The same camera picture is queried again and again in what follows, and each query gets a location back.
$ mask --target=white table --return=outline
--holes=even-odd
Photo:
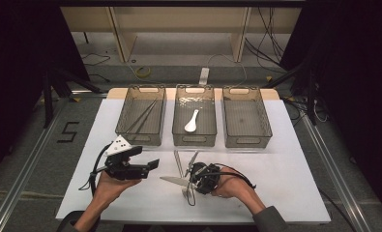
[[[115,128],[123,100],[103,100],[85,148],[58,211],[62,219],[71,211],[85,210],[92,199],[91,191],[78,190],[91,172],[101,149],[115,137]],[[308,163],[293,130],[289,116],[280,100],[264,101],[273,137],[266,149],[231,150],[224,147],[220,101],[216,101],[218,135],[215,147],[201,148],[196,161],[219,162],[245,174],[257,185],[256,192],[265,205],[274,205],[289,223],[327,223],[331,221],[309,171]],[[179,176],[173,156],[172,122],[174,100],[169,98],[163,126],[162,145],[145,148],[131,157],[132,164],[145,164],[160,159],[148,179],[122,193],[102,214],[102,220],[145,224],[249,224],[249,210],[236,198],[224,199],[195,194],[196,205],[190,206],[181,187],[160,179]],[[178,149],[186,168],[192,149]],[[103,166],[105,158],[100,161]]]

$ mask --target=plastic spoon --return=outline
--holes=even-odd
[[[196,109],[193,112],[193,116],[191,116],[191,120],[185,125],[185,131],[187,131],[187,132],[196,131],[196,116],[197,116],[198,112],[199,112],[198,109]]]

